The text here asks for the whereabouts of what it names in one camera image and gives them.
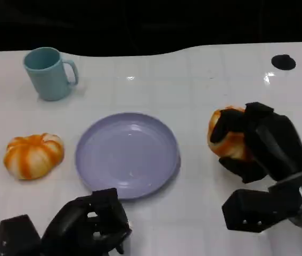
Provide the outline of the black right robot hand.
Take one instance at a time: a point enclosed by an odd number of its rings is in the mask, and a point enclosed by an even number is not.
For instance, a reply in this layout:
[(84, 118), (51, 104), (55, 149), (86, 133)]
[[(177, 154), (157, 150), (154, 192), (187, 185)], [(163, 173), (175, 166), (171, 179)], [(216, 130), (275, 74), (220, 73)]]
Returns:
[(302, 172), (302, 141), (292, 121), (260, 102), (228, 106), (210, 118), (207, 144), (219, 163), (251, 183)]

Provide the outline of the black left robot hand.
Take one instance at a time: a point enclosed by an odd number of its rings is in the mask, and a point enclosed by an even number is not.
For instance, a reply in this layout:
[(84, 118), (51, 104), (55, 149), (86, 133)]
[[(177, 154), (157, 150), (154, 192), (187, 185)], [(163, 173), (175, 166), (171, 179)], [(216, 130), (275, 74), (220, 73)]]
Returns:
[(56, 214), (42, 236), (42, 255), (123, 254), (131, 232), (116, 188), (97, 190), (69, 201)]

